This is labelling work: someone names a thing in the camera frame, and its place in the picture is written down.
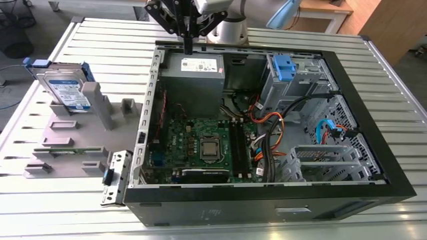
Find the label sticker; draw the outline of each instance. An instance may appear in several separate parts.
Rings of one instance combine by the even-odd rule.
[[[257,168],[257,175],[263,176],[265,175],[265,169]]]
[[[255,102],[255,107],[259,109],[259,110],[262,110],[263,109],[263,104],[261,104],[258,101]]]
[[[219,71],[217,59],[183,58],[181,61],[181,70],[183,72],[213,72]]]
[[[77,80],[50,80],[55,95],[73,112],[87,112],[91,108],[90,101],[79,91],[81,85]]]

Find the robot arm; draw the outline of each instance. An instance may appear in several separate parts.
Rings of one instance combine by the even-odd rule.
[[[241,43],[242,34],[234,25],[242,23],[239,29],[246,31],[246,18],[266,24],[269,28],[282,29],[301,3],[302,0],[151,0],[145,8],[165,30],[177,34],[183,42],[185,54],[191,55],[199,36],[206,37],[217,27],[217,36],[234,34],[241,38]],[[222,43],[238,43],[234,37],[222,39],[227,39]]]
[[[183,42],[185,53],[193,54],[194,41],[207,36],[227,18],[234,0],[151,0],[146,11],[170,34]]]

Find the circuit board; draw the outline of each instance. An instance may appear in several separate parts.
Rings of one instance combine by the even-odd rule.
[[[250,143],[257,135],[257,125],[243,124],[249,177],[234,174],[231,121],[211,119],[173,119],[169,121],[166,151],[151,152],[157,169],[157,182],[170,184],[171,171],[181,169],[222,169],[230,171],[230,183],[258,181],[250,162]]]

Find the metal table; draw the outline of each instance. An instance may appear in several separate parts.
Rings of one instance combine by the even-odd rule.
[[[142,102],[155,40],[175,40],[155,23],[86,18],[70,24],[50,60],[87,61],[110,101]],[[0,236],[45,240],[115,235],[139,240],[427,236],[427,114],[373,43],[358,36],[257,28],[249,29],[249,41],[253,46],[337,52],[418,196],[334,222],[147,228],[126,207],[101,207],[101,178],[22,176],[53,113],[51,97],[35,81],[0,135],[0,172],[10,173],[0,177]]]

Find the red wire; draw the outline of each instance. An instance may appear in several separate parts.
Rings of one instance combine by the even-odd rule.
[[[166,109],[167,109],[167,91],[163,92],[163,108],[162,108],[162,115],[161,115],[161,120],[159,120],[159,127],[158,127],[158,130],[155,132],[155,139],[158,139],[159,137],[159,133],[161,133],[161,126],[163,124],[163,118],[165,118],[165,115],[166,115]]]

